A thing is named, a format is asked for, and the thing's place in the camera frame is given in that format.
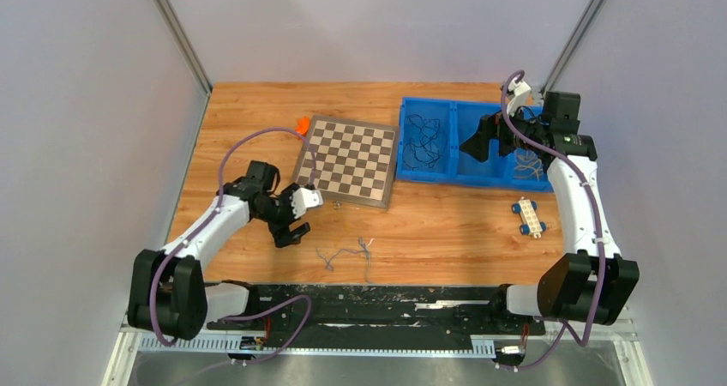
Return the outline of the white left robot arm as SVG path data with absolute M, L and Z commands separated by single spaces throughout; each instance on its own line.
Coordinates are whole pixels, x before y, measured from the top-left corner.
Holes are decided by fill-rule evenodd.
M 262 317 L 249 283 L 207 283 L 203 272 L 231 237 L 251 221 L 267 224 L 278 248 L 299 244 L 309 232 L 303 216 L 323 204 L 313 185 L 290 184 L 280 193 L 277 167 L 252 161 L 240 178 L 223 184 L 204 214 L 181 236 L 157 250 L 142 250 L 134 260 L 127 322 L 154 332 L 171 345 L 192 340 L 208 323 L 229 317 L 252 329 Z

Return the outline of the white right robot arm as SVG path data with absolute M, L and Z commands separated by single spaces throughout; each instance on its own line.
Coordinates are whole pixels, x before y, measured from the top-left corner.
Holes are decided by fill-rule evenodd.
M 481 117 L 460 149 L 485 162 L 490 143 L 505 157 L 518 148 L 541 160 L 556 195 L 563 255 L 535 285 L 503 285 L 490 307 L 493 327 L 511 332 L 524 316 L 600 325 L 613 324 L 640 278 L 637 262 L 626 260 L 605 219 L 598 192 L 595 143 L 579 134 L 580 96 L 550 92 L 544 108 L 529 118 L 527 94 L 506 90 L 506 106 Z

